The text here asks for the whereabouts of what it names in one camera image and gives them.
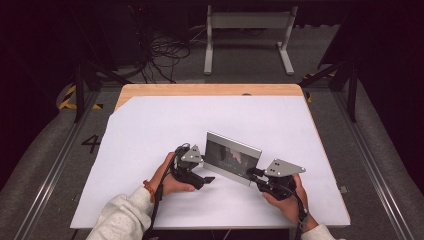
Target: white sleeve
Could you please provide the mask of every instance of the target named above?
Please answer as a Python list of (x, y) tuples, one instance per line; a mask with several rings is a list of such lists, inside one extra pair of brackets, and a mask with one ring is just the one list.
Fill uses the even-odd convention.
[(302, 234), (302, 240), (335, 240), (325, 225), (318, 225), (315, 228)]
[(87, 239), (141, 239), (150, 227), (153, 206), (143, 186), (130, 197), (118, 195), (103, 208)]

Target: hand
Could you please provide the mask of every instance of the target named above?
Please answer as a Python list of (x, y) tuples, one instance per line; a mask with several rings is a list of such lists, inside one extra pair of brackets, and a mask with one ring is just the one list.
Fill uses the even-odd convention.
[[(306, 194), (305, 189), (303, 188), (302, 181), (300, 180), (299, 174), (293, 175), (294, 181), (296, 182), (296, 193), (299, 198), (302, 200), (303, 206), (308, 209), (308, 196)], [(296, 226), (299, 223), (299, 206), (297, 204), (297, 199), (295, 196), (291, 196), (290, 198), (278, 201), (269, 193), (262, 193), (262, 196), (274, 207), (280, 209), (281, 213)], [(309, 217), (309, 221), (303, 229), (303, 232), (307, 232), (312, 228), (318, 226), (318, 223), (312, 217)]]
[[(166, 167), (168, 166), (173, 156), (174, 156), (173, 152), (168, 153), (168, 156), (166, 156), (165, 161), (159, 166), (159, 168), (155, 172), (155, 175), (153, 175), (152, 179), (150, 180), (150, 186), (153, 188), (155, 192), (156, 192), (156, 189), (158, 188), (158, 185), (163, 176), (163, 173), (165, 172)], [(193, 192), (194, 189), (195, 188), (191, 184), (182, 183), (175, 180), (175, 178), (172, 176), (169, 170), (168, 170), (168, 174), (163, 180), (163, 196), (167, 196), (173, 192), (178, 192), (178, 191)]]

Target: wooden table edge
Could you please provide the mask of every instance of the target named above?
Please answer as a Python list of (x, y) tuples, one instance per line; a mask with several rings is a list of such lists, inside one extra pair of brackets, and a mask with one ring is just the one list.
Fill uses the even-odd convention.
[(135, 96), (303, 96), (297, 84), (127, 84), (122, 87), (115, 111)]

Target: metal bracket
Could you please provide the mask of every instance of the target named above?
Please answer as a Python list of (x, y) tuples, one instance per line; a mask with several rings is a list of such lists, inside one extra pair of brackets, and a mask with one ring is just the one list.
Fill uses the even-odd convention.
[(281, 159), (274, 159), (264, 173), (266, 176), (271, 177), (285, 177), (303, 172), (306, 172), (306, 169), (303, 167), (285, 162)]
[(200, 155), (199, 147), (194, 145), (190, 150), (188, 150), (182, 157), (181, 161), (184, 162), (193, 162), (201, 163), (203, 162), (202, 156)]

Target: person's left hand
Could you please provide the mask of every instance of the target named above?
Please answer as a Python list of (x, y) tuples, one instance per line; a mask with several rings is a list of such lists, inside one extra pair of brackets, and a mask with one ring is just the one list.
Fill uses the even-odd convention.
[[(173, 152), (168, 153), (168, 156), (166, 156), (165, 161), (159, 166), (159, 168), (155, 172), (155, 175), (153, 175), (152, 179), (150, 180), (150, 186), (153, 188), (155, 192), (166, 170), (166, 167), (168, 166), (173, 156), (174, 156)], [(195, 188), (193, 187), (193, 185), (188, 183), (178, 182), (177, 180), (175, 180), (175, 178), (172, 176), (172, 174), (168, 170), (168, 174), (163, 180), (163, 196), (166, 196), (173, 192), (178, 192), (178, 191), (193, 192), (194, 190)]]

